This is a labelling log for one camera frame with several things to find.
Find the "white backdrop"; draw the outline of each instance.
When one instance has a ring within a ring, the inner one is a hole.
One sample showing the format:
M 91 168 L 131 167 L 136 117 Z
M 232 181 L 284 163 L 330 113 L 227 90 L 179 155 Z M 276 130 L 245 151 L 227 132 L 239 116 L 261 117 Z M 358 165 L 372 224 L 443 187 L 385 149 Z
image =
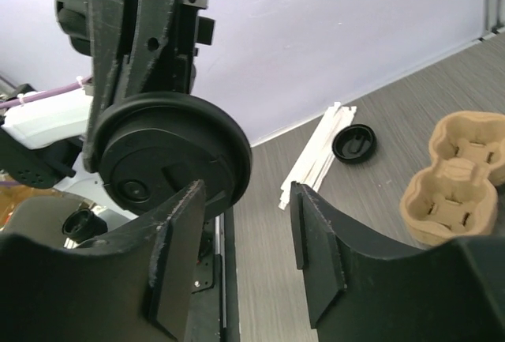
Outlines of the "white backdrop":
M 370 92 L 481 36 L 484 0 L 210 0 L 195 94 L 251 141 Z M 0 0 L 0 74 L 40 90 L 90 73 L 54 0 Z

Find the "white panel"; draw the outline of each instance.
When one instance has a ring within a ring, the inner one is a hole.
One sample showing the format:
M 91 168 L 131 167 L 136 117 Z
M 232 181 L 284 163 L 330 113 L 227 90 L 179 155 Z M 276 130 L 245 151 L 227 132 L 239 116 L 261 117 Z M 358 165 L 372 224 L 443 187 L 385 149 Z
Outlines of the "white panel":
M 210 0 L 214 46 L 195 94 L 252 141 L 346 102 L 482 35 L 485 0 Z M 89 71 L 53 0 L 0 1 L 0 73 L 39 89 Z

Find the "cardboard cup holder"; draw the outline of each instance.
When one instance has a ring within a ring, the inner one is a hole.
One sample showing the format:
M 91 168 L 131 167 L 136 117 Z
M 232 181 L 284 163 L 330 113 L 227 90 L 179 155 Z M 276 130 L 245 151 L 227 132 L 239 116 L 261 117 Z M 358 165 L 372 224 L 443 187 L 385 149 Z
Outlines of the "cardboard cup holder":
M 460 111 L 443 118 L 428 144 L 432 166 L 415 174 L 400 212 L 410 234 L 438 245 L 488 235 L 505 183 L 505 115 Z

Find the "gray wood grain table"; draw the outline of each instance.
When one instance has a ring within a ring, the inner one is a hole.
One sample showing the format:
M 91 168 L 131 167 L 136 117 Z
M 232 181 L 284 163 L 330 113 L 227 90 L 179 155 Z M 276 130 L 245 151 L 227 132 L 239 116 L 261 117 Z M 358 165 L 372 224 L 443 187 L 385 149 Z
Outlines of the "gray wood grain table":
M 412 176 L 429 165 L 435 124 L 460 110 L 505 113 L 505 36 L 496 36 L 361 99 L 355 123 L 375 131 L 377 153 L 348 167 L 335 161 L 320 193 L 336 208 L 375 230 L 414 246 L 398 204 Z M 310 342 L 301 272 L 295 267 L 289 209 L 280 185 L 318 120 L 253 149 L 247 193 L 235 209 L 242 342 Z M 505 235 L 505 195 L 495 233 Z

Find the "table surface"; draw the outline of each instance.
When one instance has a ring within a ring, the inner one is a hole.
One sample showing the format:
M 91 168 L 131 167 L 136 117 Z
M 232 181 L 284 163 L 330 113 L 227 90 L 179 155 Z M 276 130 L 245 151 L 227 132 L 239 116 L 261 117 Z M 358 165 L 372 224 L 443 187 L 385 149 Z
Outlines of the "table surface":
M 430 165 L 428 139 L 455 111 L 505 113 L 505 35 L 373 92 L 357 106 L 355 123 L 371 126 L 379 146 L 360 166 L 335 161 L 320 189 L 336 208 L 375 230 L 413 246 L 398 204 L 412 176 Z M 252 178 L 235 208 L 241 342 L 317 341 L 309 328 L 305 289 L 296 270 L 289 208 L 281 211 L 280 185 L 318 120 L 253 149 Z M 505 235 L 501 194 L 496 234 Z

